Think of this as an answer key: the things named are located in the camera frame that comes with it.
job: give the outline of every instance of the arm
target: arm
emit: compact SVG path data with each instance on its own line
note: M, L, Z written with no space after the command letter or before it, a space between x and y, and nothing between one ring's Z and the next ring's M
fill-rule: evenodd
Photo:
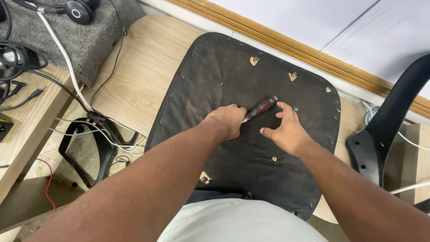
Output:
M157 241L210 155L225 139L239 136L245 113L235 104L211 112L91 188L29 240Z
M279 128L260 132L299 157L351 241L427 241L430 217L373 184L315 143L283 102Z

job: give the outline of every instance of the forearm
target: forearm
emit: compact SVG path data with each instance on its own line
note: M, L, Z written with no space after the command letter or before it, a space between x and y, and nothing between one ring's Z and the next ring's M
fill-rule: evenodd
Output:
M225 138L210 121L173 136L91 188L32 239L156 241Z
M417 241L430 218L374 185L316 143L298 152L352 241Z

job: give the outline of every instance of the headphones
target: headphones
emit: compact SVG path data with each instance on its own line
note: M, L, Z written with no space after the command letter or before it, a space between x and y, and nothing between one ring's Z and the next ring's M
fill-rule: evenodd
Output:
M88 25L94 19L94 10L100 5L100 0L69 0L66 4L48 5L44 3L34 2L39 5L43 5L49 8L54 8L54 10L45 9L44 7L36 7L28 4L27 2L33 3L32 0L12 0L20 6L30 9L33 11L41 13L56 13L63 14L66 13L67 16L75 23L80 25Z

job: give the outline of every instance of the white t-shirt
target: white t-shirt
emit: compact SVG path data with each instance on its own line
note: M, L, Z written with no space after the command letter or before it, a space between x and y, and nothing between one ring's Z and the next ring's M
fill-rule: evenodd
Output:
M327 242L311 225L268 202L215 199L185 205L158 242Z

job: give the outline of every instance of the red wire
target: red wire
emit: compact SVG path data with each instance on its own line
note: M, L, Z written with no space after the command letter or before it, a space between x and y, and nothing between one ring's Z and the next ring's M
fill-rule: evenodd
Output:
M36 160L43 161L45 164L47 164L47 165L48 165L49 170L51 171L51 176L49 177L49 182L48 182L48 185L46 186L46 189L45 189L45 195L46 195L46 197L48 198L48 200L52 203L52 206L54 207L54 211L52 212L52 217L51 217L51 219L52 219L52 218L54 217L54 214L55 214L55 204L54 204L54 202L50 199L50 197L48 196L48 187L49 187L49 185L51 184L51 180L52 180L52 169L51 169L51 166L50 166L46 161L41 160L41 159L39 159L39 158L36 158Z

